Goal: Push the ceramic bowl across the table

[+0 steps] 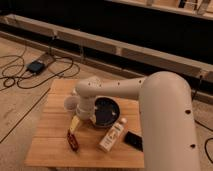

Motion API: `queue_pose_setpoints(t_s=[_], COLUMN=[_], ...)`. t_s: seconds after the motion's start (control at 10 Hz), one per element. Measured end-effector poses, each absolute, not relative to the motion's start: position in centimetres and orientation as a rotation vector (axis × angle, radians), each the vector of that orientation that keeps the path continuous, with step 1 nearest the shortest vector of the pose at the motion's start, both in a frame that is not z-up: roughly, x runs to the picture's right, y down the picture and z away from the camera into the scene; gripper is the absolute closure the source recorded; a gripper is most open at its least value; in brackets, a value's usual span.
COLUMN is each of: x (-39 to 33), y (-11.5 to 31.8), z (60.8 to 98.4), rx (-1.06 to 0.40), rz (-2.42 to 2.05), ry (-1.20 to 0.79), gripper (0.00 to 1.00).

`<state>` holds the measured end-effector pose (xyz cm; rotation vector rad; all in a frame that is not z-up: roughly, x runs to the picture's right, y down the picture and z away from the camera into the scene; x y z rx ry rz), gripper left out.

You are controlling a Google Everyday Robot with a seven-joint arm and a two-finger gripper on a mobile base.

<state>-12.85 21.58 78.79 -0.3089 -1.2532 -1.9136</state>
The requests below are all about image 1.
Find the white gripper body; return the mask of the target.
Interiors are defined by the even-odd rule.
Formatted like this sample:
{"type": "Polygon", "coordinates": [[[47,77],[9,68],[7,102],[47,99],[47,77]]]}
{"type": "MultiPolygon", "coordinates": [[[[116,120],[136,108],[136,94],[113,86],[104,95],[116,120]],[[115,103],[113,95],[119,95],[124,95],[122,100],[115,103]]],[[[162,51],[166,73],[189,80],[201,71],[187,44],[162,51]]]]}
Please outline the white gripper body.
{"type": "Polygon", "coordinates": [[[76,114],[81,120],[89,120],[93,117],[93,115],[95,114],[95,100],[95,97],[79,98],[76,108],[76,114]]]}

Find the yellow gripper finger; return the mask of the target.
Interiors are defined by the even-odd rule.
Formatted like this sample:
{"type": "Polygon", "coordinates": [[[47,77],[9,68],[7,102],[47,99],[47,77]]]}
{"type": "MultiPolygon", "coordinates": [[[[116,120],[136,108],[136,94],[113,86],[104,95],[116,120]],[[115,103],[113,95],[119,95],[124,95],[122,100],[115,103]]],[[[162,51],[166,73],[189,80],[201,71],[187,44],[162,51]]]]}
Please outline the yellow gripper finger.
{"type": "Polygon", "coordinates": [[[81,125],[81,119],[77,115],[75,115],[71,120],[69,131],[71,133],[74,133],[79,128],[80,125],[81,125]]]}

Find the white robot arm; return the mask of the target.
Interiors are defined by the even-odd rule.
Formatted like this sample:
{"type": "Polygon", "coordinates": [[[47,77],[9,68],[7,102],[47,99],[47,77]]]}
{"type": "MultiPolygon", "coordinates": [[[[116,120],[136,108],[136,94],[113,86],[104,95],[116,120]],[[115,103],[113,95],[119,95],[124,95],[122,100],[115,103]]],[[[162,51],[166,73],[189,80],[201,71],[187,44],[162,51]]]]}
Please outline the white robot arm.
{"type": "Polygon", "coordinates": [[[146,171],[201,171],[191,88],[176,73],[103,82],[93,76],[78,81],[76,109],[82,120],[94,114],[94,99],[111,96],[139,104],[146,171]]]}

